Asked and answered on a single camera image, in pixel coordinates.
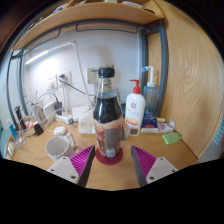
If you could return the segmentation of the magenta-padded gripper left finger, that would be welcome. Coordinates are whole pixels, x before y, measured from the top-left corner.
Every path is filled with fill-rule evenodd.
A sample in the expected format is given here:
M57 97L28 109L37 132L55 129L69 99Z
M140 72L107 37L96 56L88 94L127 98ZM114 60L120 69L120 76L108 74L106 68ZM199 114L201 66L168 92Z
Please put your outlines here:
M48 172L85 187L94 157L95 146L92 145L72 157L63 156L48 169Z

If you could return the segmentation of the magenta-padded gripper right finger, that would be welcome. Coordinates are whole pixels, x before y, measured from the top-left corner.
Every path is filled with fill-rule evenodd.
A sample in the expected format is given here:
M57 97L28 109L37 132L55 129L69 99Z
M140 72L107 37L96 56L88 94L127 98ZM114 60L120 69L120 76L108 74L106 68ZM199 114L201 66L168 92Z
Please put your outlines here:
M165 157L154 157L137 146L131 146L131 156L140 187L177 172Z

